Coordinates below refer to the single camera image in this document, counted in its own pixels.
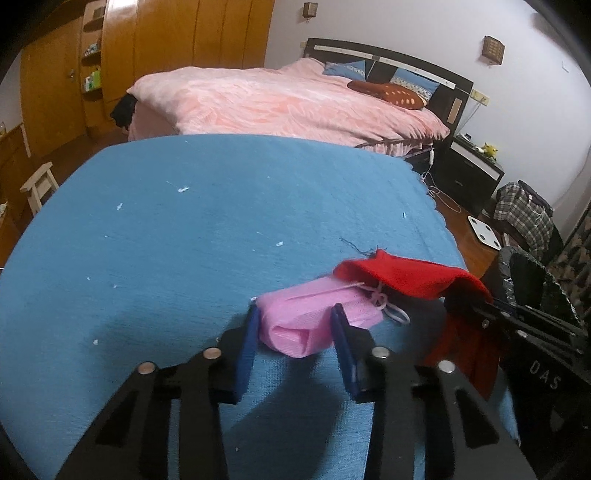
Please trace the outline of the wall lamp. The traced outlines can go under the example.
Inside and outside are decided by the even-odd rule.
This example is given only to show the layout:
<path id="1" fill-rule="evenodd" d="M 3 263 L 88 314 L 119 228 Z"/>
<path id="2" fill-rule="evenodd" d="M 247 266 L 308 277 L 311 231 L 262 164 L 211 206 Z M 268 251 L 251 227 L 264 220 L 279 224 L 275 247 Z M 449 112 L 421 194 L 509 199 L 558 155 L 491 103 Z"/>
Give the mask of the wall lamp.
<path id="1" fill-rule="evenodd" d="M 481 55 L 491 65 L 501 65 L 504 60 L 505 45 L 492 36 L 485 36 L 483 39 Z"/>
<path id="2" fill-rule="evenodd" d="M 318 14 L 318 3 L 317 2 L 304 2 L 303 10 L 301 10 L 301 16 L 304 19 L 311 19 L 317 17 Z"/>

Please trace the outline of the right blue pillow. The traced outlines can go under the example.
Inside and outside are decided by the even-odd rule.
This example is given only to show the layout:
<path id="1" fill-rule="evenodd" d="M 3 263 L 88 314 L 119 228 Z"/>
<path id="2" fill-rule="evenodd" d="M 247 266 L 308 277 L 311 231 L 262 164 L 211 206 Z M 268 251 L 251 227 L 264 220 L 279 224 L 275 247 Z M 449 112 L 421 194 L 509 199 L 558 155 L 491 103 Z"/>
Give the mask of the right blue pillow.
<path id="1" fill-rule="evenodd" d="M 430 80 L 403 68 L 398 68 L 396 72 L 394 72 L 394 76 L 390 80 L 390 83 L 414 91 L 426 102 L 430 101 L 440 86 L 439 82 Z"/>

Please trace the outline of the yellow plush toy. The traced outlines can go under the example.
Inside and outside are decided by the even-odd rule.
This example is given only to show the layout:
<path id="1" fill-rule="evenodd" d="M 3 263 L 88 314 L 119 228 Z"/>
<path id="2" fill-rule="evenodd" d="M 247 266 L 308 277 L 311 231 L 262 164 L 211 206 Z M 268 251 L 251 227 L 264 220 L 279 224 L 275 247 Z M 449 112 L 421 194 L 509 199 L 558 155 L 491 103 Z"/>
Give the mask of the yellow plush toy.
<path id="1" fill-rule="evenodd" d="M 497 153 L 498 153 L 498 149 L 497 149 L 495 146 L 493 146 L 493 145 L 490 145 L 490 144 L 488 144 L 488 143 L 485 143 L 485 144 L 482 146 L 482 151 L 483 151 L 483 154 L 484 154 L 484 155 L 485 155 L 485 156 L 486 156 L 488 159 L 490 159 L 490 160 L 491 160 L 491 161 L 493 161 L 493 162 L 496 162 L 496 161 L 497 161 Z"/>

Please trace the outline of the red cloth piece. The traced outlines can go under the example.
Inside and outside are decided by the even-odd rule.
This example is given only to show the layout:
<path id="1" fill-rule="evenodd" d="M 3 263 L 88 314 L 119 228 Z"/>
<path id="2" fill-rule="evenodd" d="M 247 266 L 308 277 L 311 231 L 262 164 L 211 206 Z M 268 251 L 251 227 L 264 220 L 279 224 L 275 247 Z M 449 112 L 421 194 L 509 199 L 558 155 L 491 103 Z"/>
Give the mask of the red cloth piece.
<path id="1" fill-rule="evenodd" d="M 379 249 L 367 259 L 345 260 L 334 270 L 341 280 L 362 281 L 370 286 L 383 283 L 403 296 L 444 305 L 454 292 L 492 294 L 470 272 L 429 261 L 394 256 Z M 423 364 L 434 367 L 443 360 L 453 362 L 478 393 L 488 400 L 497 380 L 499 348 L 485 338 L 481 323 L 450 317 L 446 312 L 443 329 L 423 357 Z"/>

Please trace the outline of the brown dotted pillow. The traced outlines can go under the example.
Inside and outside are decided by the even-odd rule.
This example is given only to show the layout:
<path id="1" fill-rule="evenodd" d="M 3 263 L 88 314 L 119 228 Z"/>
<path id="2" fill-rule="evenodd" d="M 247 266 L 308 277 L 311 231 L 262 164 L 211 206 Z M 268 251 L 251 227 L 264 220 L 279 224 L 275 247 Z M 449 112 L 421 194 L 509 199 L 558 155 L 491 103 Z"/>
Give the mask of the brown dotted pillow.
<path id="1" fill-rule="evenodd" d="M 346 87 L 365 95 L 370 95 L 389 104 L 408 109 L 420 110 L 427 101 L 416 92 L 397 84 L 376 84 L 366 81 L 352 80 Z"/>

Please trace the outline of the bed with pink duvet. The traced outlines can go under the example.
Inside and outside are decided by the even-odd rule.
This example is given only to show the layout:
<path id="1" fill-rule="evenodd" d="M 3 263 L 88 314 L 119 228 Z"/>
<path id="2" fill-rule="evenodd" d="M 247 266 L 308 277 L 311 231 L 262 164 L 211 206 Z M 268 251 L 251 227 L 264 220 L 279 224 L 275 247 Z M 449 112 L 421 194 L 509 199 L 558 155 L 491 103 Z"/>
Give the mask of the bed with pink duvet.
<path id="1" fill-rule="evenodd" d="M 404 109 L 349 90 L 325 64 L 366 61 L 366 82 L 391 84 L 398 68 L 440 83 L 427 105 Z M 314 140 L 395 157 L 452 136 L 473 82 L 431 62 L 356 42 L 308 39 L 280 68 L 187 66 L 135 81 L 110 111 L 129 140 L 166 135 L 249 134 Z"/>

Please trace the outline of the patterned curtain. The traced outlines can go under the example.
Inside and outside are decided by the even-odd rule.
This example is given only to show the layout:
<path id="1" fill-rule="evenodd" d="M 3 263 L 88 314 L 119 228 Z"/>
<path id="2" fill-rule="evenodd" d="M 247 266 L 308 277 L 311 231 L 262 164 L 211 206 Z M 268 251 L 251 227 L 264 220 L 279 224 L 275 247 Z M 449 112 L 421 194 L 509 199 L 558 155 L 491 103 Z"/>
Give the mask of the patterned curtain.
<path id="1" fill-rule="evenodd" d="M 590 324 L 590 156 L 558 200 L 554 217 L 565 244 L 550 271 L 573 305 L 579 321 Z"/>

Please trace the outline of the pink cloth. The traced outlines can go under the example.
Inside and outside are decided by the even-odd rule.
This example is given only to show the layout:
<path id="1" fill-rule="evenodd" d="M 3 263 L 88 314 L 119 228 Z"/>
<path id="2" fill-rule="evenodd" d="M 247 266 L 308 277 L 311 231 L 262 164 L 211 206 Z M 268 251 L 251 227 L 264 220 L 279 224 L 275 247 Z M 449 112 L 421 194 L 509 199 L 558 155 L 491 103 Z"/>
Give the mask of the pink cloth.
<path id="1" fill-rule="evenodd" d="M 329 275 L 257 297 L 259 339 L 291 358 L 321 352 L 332 345 L 331 312 L 338 304 L 358 328 L 369 329 L 386 318 L 410 323 L 407 312 L 389 300 L 383 284 L 370 286 Z"/>

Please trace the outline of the black white nightstand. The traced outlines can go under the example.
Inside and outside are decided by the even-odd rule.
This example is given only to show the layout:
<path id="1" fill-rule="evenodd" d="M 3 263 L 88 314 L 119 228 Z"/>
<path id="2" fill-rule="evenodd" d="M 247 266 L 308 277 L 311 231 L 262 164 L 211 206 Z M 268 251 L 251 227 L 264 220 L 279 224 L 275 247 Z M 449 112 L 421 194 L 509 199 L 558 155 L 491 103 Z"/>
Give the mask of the black white nightstand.
<path id="1" fill-rule="evenodd" d="M 462 137 L 454 136 L 435 157 L 436 186 L 474 217 L 481 214 L 504 175 L 497 162 Z"/>

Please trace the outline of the wooden side dresser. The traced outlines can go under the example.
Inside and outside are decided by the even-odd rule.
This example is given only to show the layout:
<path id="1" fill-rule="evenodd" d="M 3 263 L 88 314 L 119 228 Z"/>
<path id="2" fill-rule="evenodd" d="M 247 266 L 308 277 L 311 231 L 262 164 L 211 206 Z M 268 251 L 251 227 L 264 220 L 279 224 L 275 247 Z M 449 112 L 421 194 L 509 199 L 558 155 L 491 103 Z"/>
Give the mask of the wooden side dresser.
<path id="1" fill-rule="evenodd" d="M 1 267 L 4 267 L 14 247 L 32 220 L 27 197 L 21 186 L 33 173 L 22 125 L 1 138 Z"/>

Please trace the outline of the black lined trash bin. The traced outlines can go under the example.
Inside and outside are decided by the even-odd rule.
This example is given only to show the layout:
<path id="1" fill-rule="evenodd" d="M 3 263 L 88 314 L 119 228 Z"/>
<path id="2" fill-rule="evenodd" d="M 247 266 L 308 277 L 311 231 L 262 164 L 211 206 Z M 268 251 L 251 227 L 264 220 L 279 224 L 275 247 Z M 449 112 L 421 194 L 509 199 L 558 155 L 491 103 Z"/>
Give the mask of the black lined trash bin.
<path id="1" fill-rule="evenodd" d="M 512 306 L 529 306 L 576 327 L 584 327 L 555 277 L 519 247 L 502 248 L 481 280 L 497 300 Z"/>

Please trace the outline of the blue pillow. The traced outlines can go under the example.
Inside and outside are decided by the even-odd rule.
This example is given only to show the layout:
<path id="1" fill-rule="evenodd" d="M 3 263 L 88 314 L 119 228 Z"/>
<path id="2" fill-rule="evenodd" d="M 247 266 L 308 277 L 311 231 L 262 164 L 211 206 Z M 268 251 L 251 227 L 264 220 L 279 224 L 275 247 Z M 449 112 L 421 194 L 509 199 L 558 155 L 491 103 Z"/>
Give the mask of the blue pillow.
<path id="1" fill-rule="evenodd" d="M 396 72 L 394 72 L 394 76 L 390 80 L 390 83 L 414 91 L 426 102 L 430 101 L 440 86 L 439 82 L 430 80 L 403 68 L 398 68 Z"/>
<path id="2" fill-rule="evenodd" d="M 349 63 L 328 62 L 325 64 L 325 69 L 322 73 L 327 76 L 339 76 L 348 78 L 349 80 L 365 81 L 366 61 L 360 60 Z"/>

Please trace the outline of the left blue pillow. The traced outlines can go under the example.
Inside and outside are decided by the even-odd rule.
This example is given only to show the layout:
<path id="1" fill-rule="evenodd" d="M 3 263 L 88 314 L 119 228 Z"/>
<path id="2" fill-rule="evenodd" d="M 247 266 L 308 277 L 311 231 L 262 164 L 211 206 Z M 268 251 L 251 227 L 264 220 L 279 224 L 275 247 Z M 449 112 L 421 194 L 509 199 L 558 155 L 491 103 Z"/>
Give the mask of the left blue pillow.
<path id="1" fill-rule="evenodd" d="M 348 78 L 349 80 L 365 81 L 366 61 L 360 60 L 349 63 L 328 62 L 325 64 L 325 69 L 322 73 L 327 76 L 339 76 Z"/>

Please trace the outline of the blue table cloth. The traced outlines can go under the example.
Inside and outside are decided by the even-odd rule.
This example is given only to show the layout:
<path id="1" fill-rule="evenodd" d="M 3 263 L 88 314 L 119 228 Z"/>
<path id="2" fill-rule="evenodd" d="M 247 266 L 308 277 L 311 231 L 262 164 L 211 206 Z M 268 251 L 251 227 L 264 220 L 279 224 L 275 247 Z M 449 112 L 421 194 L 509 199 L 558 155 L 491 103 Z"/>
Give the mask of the blue table cloth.
<path id="1" fill-rule="evenodd" d="M 410 165 L 280 137 L 106 148 L 27 227 L 1 275 L 1 421 L 51 479 L 143 361 L 187 361 L 259 294 L 377 248 L 463 267 Z"/>

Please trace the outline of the left wall lamp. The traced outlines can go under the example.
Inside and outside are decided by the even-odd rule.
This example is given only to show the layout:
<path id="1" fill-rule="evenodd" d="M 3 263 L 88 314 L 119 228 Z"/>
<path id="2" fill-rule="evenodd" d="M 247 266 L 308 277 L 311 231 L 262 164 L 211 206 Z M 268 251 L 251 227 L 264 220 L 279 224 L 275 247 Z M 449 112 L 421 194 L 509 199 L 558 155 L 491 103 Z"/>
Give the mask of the left wall lamp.
<path id="1" fill-rule="evenodd" d="M 303 10 L 301 10 L 301 16 L 304 19 L 311 19 L 317 17 L 318 14 L 318 3 L 317 2 L 304 2 Z"/>

